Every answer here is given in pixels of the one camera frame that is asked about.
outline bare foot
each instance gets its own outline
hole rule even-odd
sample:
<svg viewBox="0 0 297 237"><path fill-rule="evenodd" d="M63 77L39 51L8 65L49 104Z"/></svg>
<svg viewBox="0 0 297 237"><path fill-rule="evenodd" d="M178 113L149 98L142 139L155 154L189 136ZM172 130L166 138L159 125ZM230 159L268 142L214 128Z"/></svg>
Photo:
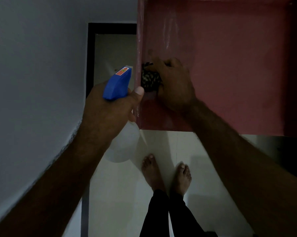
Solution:
<svg viewBox="0 0 297 237"><path fill-rule="evenodd" d="M178 165L176 175L172 183L172 190L182 196L187 192L191 183L191 174L188 165Z"/></svg>
<svg viewBox="0 0 297 237"><path fill-rule="evenodd" d="M142 172L146 182L153 191L157 189L165 191L164 182L153 154L149 154L144 158L142 162Z"/></svg>

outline person's left hand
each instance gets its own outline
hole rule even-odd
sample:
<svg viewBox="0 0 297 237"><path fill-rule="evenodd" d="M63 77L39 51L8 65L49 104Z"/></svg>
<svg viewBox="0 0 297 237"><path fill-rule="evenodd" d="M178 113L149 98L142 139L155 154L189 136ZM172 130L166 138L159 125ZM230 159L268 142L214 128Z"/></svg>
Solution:
<svg viewBox="0 0 297 237"><path fill-rule="evenodd" d="M101 83L92 88L86 99L81 128L89 132L91 138L96 138L97 144L109 146L127 121L135 121L131 111L141 102L144 89L137 87L129 95L115 101L103 99L103 90L106 83Z"/></svg>

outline person's left arm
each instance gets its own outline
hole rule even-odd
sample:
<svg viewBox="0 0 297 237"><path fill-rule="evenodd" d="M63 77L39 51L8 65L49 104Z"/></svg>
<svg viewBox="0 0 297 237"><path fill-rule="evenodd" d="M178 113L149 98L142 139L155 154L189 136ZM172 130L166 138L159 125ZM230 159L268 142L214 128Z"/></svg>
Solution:
<svg viewBox="0 0 297 237"><path fill-rule="evenodd" d="M114 102L102 98L105 84L95 86L86 99L77 135L62 155L42 175L0 222L3 236L62 236L99 161L141 101L138 87Z"/></svg>

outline red surface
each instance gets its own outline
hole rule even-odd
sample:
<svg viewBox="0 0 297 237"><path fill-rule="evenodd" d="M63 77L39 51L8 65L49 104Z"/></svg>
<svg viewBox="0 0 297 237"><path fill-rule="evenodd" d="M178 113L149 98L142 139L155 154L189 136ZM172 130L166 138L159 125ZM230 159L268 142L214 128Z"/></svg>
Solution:
<svg viewBox="0 0 297 237"><path fill-rule="evenodd" d="M288 3L139 0L135 85L152 48L163 59L178 57L190 69L197 97L239 133L285 135L288 96L297 84L287 89L288 56L296 55L289 45L293 5ZM141 129L190 131L156 93L146 93L135 112Z"/></svg>

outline black pants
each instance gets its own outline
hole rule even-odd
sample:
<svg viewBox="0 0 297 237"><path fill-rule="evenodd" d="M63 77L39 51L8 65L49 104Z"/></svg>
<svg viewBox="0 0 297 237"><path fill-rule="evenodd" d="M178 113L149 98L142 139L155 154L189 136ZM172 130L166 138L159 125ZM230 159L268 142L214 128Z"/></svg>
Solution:
<svg viewBox="0 0 297 237"><path fill-rule="evenodd" d="M170 198L168 198L164 191L155 190L148 206L140 237L168 237L168 212L175 237L206 236L206 233L186 207L181 195L170 193Z"/></svg>

